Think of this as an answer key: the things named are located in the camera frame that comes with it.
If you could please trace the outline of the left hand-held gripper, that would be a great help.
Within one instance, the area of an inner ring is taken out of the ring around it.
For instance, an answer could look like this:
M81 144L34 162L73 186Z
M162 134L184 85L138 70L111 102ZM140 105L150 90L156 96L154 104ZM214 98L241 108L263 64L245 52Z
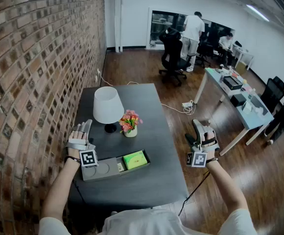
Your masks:
M95 145L91 144L89 140L89 131L91 129L92 120L88 119L86 122L82 122L73 127L74 131L83 132L83 138L81 139L68 139L66 148L68 149L68 156L73 156L81 160L82 167L98 166L97 154L95 151Z

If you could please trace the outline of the green box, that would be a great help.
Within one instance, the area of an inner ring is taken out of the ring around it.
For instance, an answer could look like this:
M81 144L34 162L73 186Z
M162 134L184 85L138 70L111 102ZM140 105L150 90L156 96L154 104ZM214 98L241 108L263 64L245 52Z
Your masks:
M128 170L132 170L148 163L142 150L123 156L123 160Z

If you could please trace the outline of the person's right forearm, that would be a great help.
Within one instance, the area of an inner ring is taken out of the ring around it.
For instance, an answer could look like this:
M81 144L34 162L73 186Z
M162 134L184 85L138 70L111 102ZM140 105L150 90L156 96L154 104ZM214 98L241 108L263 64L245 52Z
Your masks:
M213 176L216 185L220 191L221 197L225 202L228 213L231 214L237 210L244 210L249 213L248 205L241 189L235 184L231 176L225 171L217 160L207 163L207 169Z

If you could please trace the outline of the person's left forearm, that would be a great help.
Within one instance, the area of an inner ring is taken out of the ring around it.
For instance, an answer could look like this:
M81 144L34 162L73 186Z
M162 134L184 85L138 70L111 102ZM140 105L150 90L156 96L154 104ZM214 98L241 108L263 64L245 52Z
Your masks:
M52 217L63 222L63 211L68 200L73 178L79 167L80 164L71 159L65 162L47 193L42 207L41 218Z

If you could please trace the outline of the person's left hand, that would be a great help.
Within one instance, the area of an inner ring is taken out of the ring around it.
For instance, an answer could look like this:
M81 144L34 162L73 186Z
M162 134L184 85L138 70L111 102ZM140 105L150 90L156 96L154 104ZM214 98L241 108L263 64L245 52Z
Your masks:
M87 139L87 133L72 130L70 135L69 135L69 139L86 140Z

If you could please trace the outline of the person's right hand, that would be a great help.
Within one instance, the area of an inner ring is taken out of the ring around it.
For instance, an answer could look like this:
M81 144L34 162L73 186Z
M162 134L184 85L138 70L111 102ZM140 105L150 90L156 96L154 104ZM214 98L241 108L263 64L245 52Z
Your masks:
M217 139L214 131L208 131L203 135L204 141L202 142L205 146L212 146L217 143Z

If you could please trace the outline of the flowers in white pot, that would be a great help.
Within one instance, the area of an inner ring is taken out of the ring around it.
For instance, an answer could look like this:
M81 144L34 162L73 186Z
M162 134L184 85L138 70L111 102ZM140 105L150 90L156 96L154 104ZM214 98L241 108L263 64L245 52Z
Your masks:
M121 126L121 132L126 137L132 138L137 135L137 126L140 123L143 123L143 120L134 110L126 110L126 112L118 122Z

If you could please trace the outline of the small black box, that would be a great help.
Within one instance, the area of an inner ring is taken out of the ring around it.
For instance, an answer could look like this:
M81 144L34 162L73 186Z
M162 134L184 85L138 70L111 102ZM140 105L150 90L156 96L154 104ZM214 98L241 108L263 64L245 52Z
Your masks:
M234 107L242 106L246 102L246 98L243 94L235 94L231 97L230 102Z

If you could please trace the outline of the black flat box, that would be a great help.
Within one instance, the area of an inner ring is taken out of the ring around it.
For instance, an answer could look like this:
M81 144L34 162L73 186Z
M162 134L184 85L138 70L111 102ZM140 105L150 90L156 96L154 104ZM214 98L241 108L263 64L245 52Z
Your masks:
M243 84L233 76L225 76L223 78L223 83L231 90L240 90L243 86Z

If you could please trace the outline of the black high-back office chair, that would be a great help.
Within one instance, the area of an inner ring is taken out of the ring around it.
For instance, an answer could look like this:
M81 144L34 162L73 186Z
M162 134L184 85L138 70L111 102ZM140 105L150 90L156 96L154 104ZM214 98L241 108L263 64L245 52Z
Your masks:
M180 70L185 70L191 66L191 58L196 56L196 52L187 54L186 59L181 58L181 50L183 43L181 41L181 33L174 28L169 27L167 30L163 31L159 39L164 44L164 54L161 57L161 62L164 70L159 70L159 74L165 73L162 77L162 82L165 83L171 77L177 80L177 86L181 86L182 82L179 76L187 79L187 75L180 72Z

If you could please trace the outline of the black mesh office chair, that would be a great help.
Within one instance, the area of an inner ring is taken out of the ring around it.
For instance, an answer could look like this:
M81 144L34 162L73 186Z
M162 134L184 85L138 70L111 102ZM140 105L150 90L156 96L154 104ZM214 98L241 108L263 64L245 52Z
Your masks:
M260 96L262 102L273 113L280 100L284 97L284 82L277 76L269 78L264 92Z

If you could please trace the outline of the white desk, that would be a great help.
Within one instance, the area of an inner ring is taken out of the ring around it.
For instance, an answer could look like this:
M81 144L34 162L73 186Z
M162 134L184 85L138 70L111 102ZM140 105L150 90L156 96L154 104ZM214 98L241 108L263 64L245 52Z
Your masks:
M233 44L233 57L236 60L234 69L237 68L239 63L245 63L246 69L249 70L254 61L254 55L252 55L247 49Z

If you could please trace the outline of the dark window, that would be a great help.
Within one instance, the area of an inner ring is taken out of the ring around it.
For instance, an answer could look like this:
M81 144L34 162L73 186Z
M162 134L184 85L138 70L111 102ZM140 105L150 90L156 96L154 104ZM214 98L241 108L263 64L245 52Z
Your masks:
M164 44L159 39L162 32L168 28L176 29L183 34L184 21L190 13L176 13L154 10L149 8L149 23L148 23L148 36L147 36L147 49L163 50ZM210 46L215 46L219 38L225 36L227 33L235 35L236 30L228 26L203 19L205 24L205 31L200 37L200 42L207 43Z

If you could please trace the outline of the ceiling light strip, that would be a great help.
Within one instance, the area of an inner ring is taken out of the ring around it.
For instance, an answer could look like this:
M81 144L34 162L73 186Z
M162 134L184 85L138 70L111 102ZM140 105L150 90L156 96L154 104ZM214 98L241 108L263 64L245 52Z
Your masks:
M255 7L253 7L249 4L247 4L246 6L247 6L248 9L250 9L251 11L256 13L259 17L261 17L264 21L269 22L269 19L264 14L262 14L260 11L258 11Z

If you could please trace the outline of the white wall pipe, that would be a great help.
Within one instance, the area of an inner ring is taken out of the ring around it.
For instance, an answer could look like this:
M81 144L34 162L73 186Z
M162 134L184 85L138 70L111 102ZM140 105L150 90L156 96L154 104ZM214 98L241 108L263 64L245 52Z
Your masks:
M114 0L114 28L115 28L116 52L122 52L120 26L121 26L121 0Z

